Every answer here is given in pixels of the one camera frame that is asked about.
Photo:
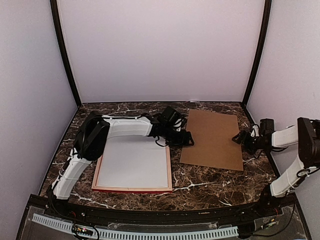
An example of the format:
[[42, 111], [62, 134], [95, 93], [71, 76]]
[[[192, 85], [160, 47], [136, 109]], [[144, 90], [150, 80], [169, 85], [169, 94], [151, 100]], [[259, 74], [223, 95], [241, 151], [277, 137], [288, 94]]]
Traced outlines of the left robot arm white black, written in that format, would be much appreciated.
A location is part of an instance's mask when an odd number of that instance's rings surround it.
[[185, 116], [172, 107], [164, 112], [138, 116], [110, 116], [91, 111], [76, 134], [68, 159], [60, 169], [57, 178], [47, 188], [46, 194], [53, 199], [51, 210], [60, 218], [67, 218], [70, 206], [64, 202], [83, 171], [100, 158], [107, 140], [113, 137], [152, 137], [165, 140], [165, 146], [188, 147], [195, 144], [191, 132], [183, 127]]

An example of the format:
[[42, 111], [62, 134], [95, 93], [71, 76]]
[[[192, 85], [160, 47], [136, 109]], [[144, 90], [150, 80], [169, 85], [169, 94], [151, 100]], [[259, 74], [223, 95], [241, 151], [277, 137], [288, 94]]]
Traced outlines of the brown frame backing board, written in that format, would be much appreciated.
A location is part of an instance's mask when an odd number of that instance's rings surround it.
[[239, 133], [236, 115], [191, 109], [186, 130], [191, 132], [194, 145], [182, 148], [181, 163], [244, 170], [241, 146], [232, 141]]

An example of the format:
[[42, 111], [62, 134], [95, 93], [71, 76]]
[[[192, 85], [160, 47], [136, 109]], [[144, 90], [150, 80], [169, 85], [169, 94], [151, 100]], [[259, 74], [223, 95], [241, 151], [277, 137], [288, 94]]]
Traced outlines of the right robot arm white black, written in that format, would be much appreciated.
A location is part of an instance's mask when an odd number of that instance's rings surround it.
[[293, 162], [260, 194], [255, 205], [255, 213], [266, 217], [274, 210], [280, 199], [297, 189], [310, 175], [320, 170], [320, 121], [299, 117], [294, 125], [275, 130], [273, 119], [261, 119], [250, 130], [241, 130], [232, 141], [242, 145], [244, 150], [254, 156], [256, 152], [265, 154], [281, 153], [295, 148]]

